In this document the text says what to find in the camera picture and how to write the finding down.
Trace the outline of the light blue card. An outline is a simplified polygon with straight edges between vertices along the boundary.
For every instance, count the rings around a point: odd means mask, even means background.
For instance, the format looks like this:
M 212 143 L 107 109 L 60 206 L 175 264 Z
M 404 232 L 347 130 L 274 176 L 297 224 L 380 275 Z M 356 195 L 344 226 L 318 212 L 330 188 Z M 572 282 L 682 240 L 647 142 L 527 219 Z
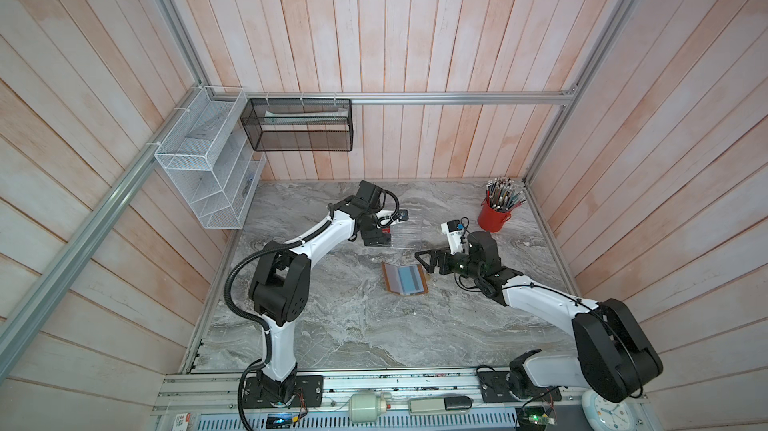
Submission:
M 418 295 L 426 291 L 420 268 L 416 265 L 399 267 L 397 276 L 402 295 Z

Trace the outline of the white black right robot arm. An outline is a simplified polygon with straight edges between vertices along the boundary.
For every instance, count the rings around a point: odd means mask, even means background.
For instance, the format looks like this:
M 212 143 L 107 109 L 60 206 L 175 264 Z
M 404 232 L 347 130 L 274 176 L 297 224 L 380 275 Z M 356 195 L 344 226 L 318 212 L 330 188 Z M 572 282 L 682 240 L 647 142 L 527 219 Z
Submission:
M 452 275 L 459 287 L 499 305 L 535 315 L 565 332 L 571 354 L 528 351 L 510 363 L 513 396 L 538 399 L 553 388 L 589 388 L 609 402 L 640 397 L 664 370 L 660 356 L 628 308 L 617 299 L 595 301 L 545 286 L 505 266 L 486 231 L 467 233 L 455 223 L 443 232 L 447 246 L 418 251 L 428 273 Z

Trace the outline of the brown leather card holder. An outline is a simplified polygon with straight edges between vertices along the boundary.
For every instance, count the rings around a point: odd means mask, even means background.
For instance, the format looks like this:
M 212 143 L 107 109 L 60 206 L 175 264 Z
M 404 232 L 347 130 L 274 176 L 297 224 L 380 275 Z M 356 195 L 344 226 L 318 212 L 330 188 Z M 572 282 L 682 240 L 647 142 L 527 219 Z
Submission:
M 428 293 L 427 280 L 421 265 L 397 266 L 382 264 L 386 289 L 400 296 L 417 296 Z

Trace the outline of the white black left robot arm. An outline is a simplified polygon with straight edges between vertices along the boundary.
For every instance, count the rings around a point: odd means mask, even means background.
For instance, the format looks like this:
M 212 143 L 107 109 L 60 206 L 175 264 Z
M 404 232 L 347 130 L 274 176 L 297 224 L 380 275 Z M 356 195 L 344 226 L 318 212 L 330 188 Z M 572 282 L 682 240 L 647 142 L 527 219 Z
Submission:
M 264 375 L 278 383 L 295 372 L 295 321 L 309 300 L 312 268 L 338 245 L 358 238 L 367 247 L 389 247 L 390 228 L 407 220 L 396 195 L 368 181 L 357 193 L 328 206 L 315 226 L 286 243 L 265 246 L 257 259 L 248 297 L 266 322 Z

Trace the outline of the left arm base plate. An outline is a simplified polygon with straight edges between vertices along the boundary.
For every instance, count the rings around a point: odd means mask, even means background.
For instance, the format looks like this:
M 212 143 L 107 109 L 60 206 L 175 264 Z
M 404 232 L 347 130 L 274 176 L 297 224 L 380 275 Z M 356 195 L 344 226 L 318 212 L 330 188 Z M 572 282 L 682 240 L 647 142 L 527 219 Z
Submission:
M 298 408 L 319 407 L 322 402 L 324 377 L 319 374 L 289 376 L 285 381 L 275 381 L 263 373 L 246 378 L 241 392 L 244 409 L 267 409 L 286 405 Z

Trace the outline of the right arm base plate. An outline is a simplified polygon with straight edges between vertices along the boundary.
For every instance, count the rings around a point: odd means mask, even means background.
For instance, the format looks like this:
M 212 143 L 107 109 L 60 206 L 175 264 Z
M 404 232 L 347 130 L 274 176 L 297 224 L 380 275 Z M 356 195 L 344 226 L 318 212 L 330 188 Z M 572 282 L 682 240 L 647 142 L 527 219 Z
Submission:
M 559 402 L 562 400 L 562 393 L 558 388 L 538 387 L 528 378 L 521 378 L 515 372 L 482 368 L 476 371 L 476 377 L 484 403 L 549 402 L 550 400 Z

